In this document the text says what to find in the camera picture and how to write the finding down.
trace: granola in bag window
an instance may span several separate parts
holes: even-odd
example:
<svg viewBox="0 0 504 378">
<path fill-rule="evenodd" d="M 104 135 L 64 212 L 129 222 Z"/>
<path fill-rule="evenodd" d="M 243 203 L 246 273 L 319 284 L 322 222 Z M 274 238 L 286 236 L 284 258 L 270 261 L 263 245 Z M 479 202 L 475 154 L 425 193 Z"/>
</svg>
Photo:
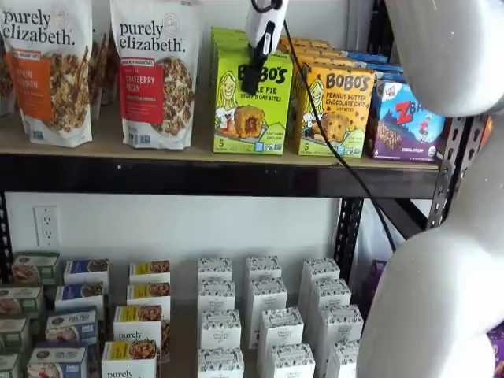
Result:
<svg viewBox="0 0 504 378">
<path fill-rule="evenodd" d="M 111 0 L 120 57 L 123 142 L 135 148 L 191 145 L 200 5 L 177 0 Z"/>
<path fill-rule="evenodd" d="M 91 0 L 0 0 L 6 60 L 34 143 L 91 141 Z"/>
</svg>

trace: snack box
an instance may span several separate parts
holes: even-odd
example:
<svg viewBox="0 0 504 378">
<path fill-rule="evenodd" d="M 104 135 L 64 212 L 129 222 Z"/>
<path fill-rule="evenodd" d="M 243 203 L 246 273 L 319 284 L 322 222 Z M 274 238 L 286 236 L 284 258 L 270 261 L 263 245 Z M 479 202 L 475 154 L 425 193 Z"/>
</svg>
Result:
<svg viewBox="0 0 504 378">
<path fill-rule="evenodd" d="M 409 85 L 378 80 L 372 93 L 366 150 L 375 159 L 434 161 L 444 117 L 426 110 Z"/>
<path fill-rule="evenodd" d="M 57 252 L 30 252 L 16 254 L 12 264 L 15 284 L 57 285 L 60 283 Z"/>
<path fill-rule="evenodd" d="M 302 266 L 301 286 L 299 287 L 298 308 L 302 318 L 308 317 L 309 297 L 312 282 L 319 278 L 339 278 L 339 267 L 333 258 L 314 258 L 306 260 Z"/>
<path fill-rule="evenodd" d="M 172 288 L 168 282 L 137 283 L 128 285 L 126 303 L 137 306 L 161 306 L 161 319 L 169 321 L 171 318 Z"/>
<path fill-rule="evenodd" d="M 243 378 L 244 372 L 239 348 L 198 350 L 198 378 Z"/>
<path fill-rule="evenodd" d="M 27 371 L 28 376 L 87 378 L 87 348 L 78 343 L 40 343 L 31 353 Z"/>
<path fill-rule="evenodd" d="M 267 309 L 261 315 L 261 330 L 258 345 L 259 376 L 265 377 L 265 360 L 272 346 L 299 344 L 302 341 L 304 324 L 297 307 Z"/>
<path fill-rule="evenodd" d="M 306 68 L 306 78 L 332 146 L 341 156 L 359 158 L 374 84 L 373 71 L 313 63 Z M 298 154 L 332 156 L 304 88 L 298 93 L 295 137 Z"/>
<path fill-rule="evenodd" d="M 99 321 L 104 319 L 103 288 L 101 283 L 75 283 L 57 288 L 56 310 L 80 309 L 93 306 Z"/>
<path fill-rule="evenodd" d="M 29 319 L 38 319 L 43 311 L 42 287 L 0 287 L 0 316 L 26 315 Z"/>
<path fill-rule="evenodd" d="M 198 260 L 198 286 L 203 280 L 231 281 L 231 258 L 200 258 Z"/>
<path fill-rule="evenodd" d="M 130 284 L 170 282 L 170 261 L 134 262 L 129 265 Z"/>
<path fill-rule="evenodd" d="M 102 357 L 102 376 L 154 378 L 157 355 L 153 340 L 107 342 Z"/>
<path fill-rule="evenodd" d="M 202 349 L 239 348 L 242 325 L 237 309 L 211 312 L 203 311 L 199 328 L 199 347 Z"/>
<path fill-rule="evenodd" d="M 95 284 L 101 283 L 103 292 L 109 292 L 108 259 L 70 260 L 65 266 L 65 284 Z"/>
<path fill-rule="evenodd" d="M 326 377 L 331 347 L 335 343 L 356 341 L 361 338 L 364 320 L 355 305 L 334 306 L 321 311 L 315 361 L 320 378 Z"/>
<path fill-rule="evenodd" d="M 213 65 L 215 80 L 211 109 L 214 119 L 213 152 L 276 154 L 284 152 L 292 61 L 271 54 L 262 69 L 256 95 L 242 90 L 247 47 L 222 47 Z"/>
</svg>

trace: electrical outlet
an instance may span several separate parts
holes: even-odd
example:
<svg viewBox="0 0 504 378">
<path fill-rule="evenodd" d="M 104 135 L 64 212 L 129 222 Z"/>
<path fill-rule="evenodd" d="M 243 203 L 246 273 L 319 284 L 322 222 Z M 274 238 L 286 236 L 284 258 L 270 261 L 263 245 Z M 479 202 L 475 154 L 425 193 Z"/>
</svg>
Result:
<svg viewBox="0 0 504 378">
<path fill-rule="evenodd" d="M 38 246 L 52 250 L 57 249 L 60 246 L 57 207 L 35 206 L 33 210 L 35 213 Z"/>
</svg>

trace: cardboard box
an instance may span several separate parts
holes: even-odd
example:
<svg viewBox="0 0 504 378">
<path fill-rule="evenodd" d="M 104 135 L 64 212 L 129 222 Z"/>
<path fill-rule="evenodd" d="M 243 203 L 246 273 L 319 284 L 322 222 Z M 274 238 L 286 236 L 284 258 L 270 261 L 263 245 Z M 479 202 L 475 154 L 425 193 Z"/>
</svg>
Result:
<svg viewBox="0 0 504 378">
<path fill-rule="evenodd" d="M 355 305 L 335 306 L 321 311 L 320 324 L 315 361 L 317 362 L 317 376 L 324 378 L 331 347 L 335 343 L 359 340 L 364 320 L 359 308 Z"/>
<path fill-rule="evenodd" d="M 0 316 L 26 315 L 29 319 L 38 319 L 43 311 L 42 287 L 0 287 Z"/>
<path fill-rule="evenodd" d="M 272 346 L 300 344 L 304 324 L 297 307 L 288 309 L 267 309 L 261 315 L 259 332 L 258 371 L 265 377 L 265 360 Z"/>
<path fill-rule="evenodd" d="M 101 283 L 103 292 L 109 292 L 109 269 L 107 259 L 101 260 L 70 260 L 65 266 L 65 284 L 96 284 Z"/>
<path fill-rule="evenodd" d="M 378 80 L 372 92 L 366 150 L 375 159 L 434 161 L 444 117 L 426 110 L 410 86 Z"/>
<path fill-rule="evenodd" d="M 304 321 L 308 318 L 308 305 L 309 297 L 312 292 L 312 282 L 320 278 L 339 278 L 339 267 L 333 258 L 306 260 L 302 266 L 298 308 Z"/>
<path fill-rule="evenodd" d="M 306 338 L 313 349 L 317 347 L 320 311 L 327 306 L 349 305 L 351 296 L 352 293 L 344 280 L 332 278 L 314 280 L 306 322 Z"/>
<path fill-rule="evenodd" d="M 31 252 L 16 254 L 12 264 L 16 284 L 58 285 L 61 274 L 58 252 Z"/>
<path fill-rule="evenodd" d="M 157 354 L 153 340 L 107 342 L 103 351 L 102 376 L 155 378 Z"/>
<path fill-rule="evenodd" d="M 129 265 L 130 284 L 155 284 L 170 281 L 170 261 L 134 262 Z"/>
<path fill-rule="evenodd" d="M 54 307 L 56 310 L 96 307 L 99 321 L 103 321 L 103 288 L 101 283 L 75 283 L 57 288 Z"/>
<path fill-rule="evenodd" d="M 252 280 L 247 297 L 246 342 L 250 349 L 257 349 L 261 314 L 267 309 L 284 309 L 287 304 L 287 288 L 281 278 Z"/>
<path fill-rule="evenodd" d="M 355 378 L 358 351 L 358 341 L 337 343 L 332 346 L 326 376 L 331 378 Z"/>
<path fill-rule="evenodd" d="M 262 378 L 313 378 L 315 360 L 308 344 L 272 346 Z"/>
<path fill-rule="evenodd" d="M 169 321 L 171 318 L 171 293 L 172 288 L 168 282 L 137 283 L 128 285 L 126 303 L 137 306 L 161 306 L 162 320 Z"/>
<path fill-rule="evenodd" d="M 28 376 L 87 378 L 87 348 L 69 345 L 36 346 L 28 361 Z"/>
<path fill-rule="evenodd" d="M 237 309 L 213 313 L 202 312 L 199 328 L 199 347 L 202 349 L 239 348 L 242 337 L 242 325 Z"/>
<path fill-rule="evenodd" d="M 232 281 L 231 258 L 200 258 L 198 260 L 198 286 L 203 280 Z"/>
<path fill-rule="evenodd" d="M 239 348 L 198 350 L 198 378 L 243 378 L 244 372 Z"/>
</svg>

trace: product box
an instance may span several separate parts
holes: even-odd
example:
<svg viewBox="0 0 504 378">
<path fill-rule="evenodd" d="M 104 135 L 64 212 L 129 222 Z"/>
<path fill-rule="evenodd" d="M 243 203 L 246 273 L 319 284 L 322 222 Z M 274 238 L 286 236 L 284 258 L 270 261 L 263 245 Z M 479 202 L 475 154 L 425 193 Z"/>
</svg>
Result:
<svg viewBox="0 0 504 378">
<path fill-rule="evenodd" d="M 317 115 L 329 141 L 341 156 L 359 158 L 374 84 L 373 71 L 314 63 L 305 70 Z M 295 136 L 300 155 L 332 156 L 305 88 L 298 93 Z"/>
<path fill-rule="evenodd" d="M 304 324 L 297 307 L 267 309 L 261 315 L 258 345 L 258 371 L 265 377 L 268 351 L 272 346 L 299 344 Z"/>
<path fill-rule="evenodd" d="M 272 346 L 263 378 L 312 378 L 315 360 L 308 344 Z"/>
<path fill-rule="evenodd" d="M 161 306 L 161 319 L 171 318 L 171 287 L 168 282 L 128 285 L 126 303 L 137 306 Z"/>
<path fill-rule="evenodd" d="M 70 260 L 65 266 L 65 284 L 96 284 L 101 283 L 103 292 L 109 292 L 109 269 L 107 259 L 100 260 Z"/>
<path fill-rule="evenodd" d="M 318 314 L 327 306 L 345 306 L 350 304 L 352 293 L 344 280 L 320 278 L 312 284 L 312 294 L 309 297 L 308 321 L 306 322 L 306 338 L 310 346 L 317 347 L 319 320 Z"/>
<path fill-rule="evenodd" d="M 16 284 L 57 285 L 60 283 L 57 252 L 30 252 L 16 254 L 12 264 Z"/>
<path fill-rule="evenodd" d="M 0 287 L 0 316 L 26 315 L 38 319 L 44 311 L 42 287 Z"/>
<path fill-rule="evenodd" d="M 202 349 L 239 348 L 242 337 L 242 325 L 237 309 L 213 313 L 202 312 L 199 328 L 199 347 Z"/>
<path fill-rule="evenodd" d="M 286 54 L 270 54 L 262 69 L 256 95 L 242 89 L 248 47 L 218 48 L 213 64 L 215 80 L 213 152 L 275 154 L 284 152 L 292 61 Z"/>
<path fill-rule="evenodd" d="M 284 309 L 287 304 L 287 288 L 281 278 L 252 280 L 247 298 L 246 342 L 250 349 L 257 349 L 261 314 L 267 309 Z"/>
<path fill-rule="evenodd" d="M 332 347 L 326 376 L 331 378 L 355 378 L 358 341 L 337 343 Z"/>
<path fill-rule="evenodd" d="M 198 260 L 198 286 L 202 280 L 232 281 L 231 258 L 200 258 Z"/>
<path fill-rule="evenodd" d="M 36 346 L 27 371 L 28 376 L 87 378 L 87 348 L 79 344 Z"/>
<path fill-rule="evenodd" d="M 426 110 L 408 84 L 378 80 L 372 93 L 366 150 L 375 159 L 434 161 L 444 117 Z"/>
<path fill-rule="evenodd" d="M 134 262 L 129 265 L 130 284 L 170 282 L 170 261 Z"/>
<path fill-rule="evenodd" d="M 154 378 L 157 354 L 153 340 L 107 342 L 103 351 L 102 377 Z"/>
<path fill-rule="evenodd" d="M 335 343 L 359 340 L 364 320 L 359 308 L 355 305 L 335 306 L 321 311 L 320 325 L 315 361 L 318 376 L 324 378 L 331 347 Z"/>
<path fill-rule="evenodd" d="M 239 348 L 198 350 L 198 378 L 243 378 L 244 372 Z"/>
<path fill-rule="evenodd" d="M 339 278 L 339 268 L 333 258 L 314 258 L 306 260 L 302 266 L 298 308 L 305 321 L 308 317 L 307 313 L 309 297 L 312 292 L 312 282 L 320 278 Z"/>
</svg>

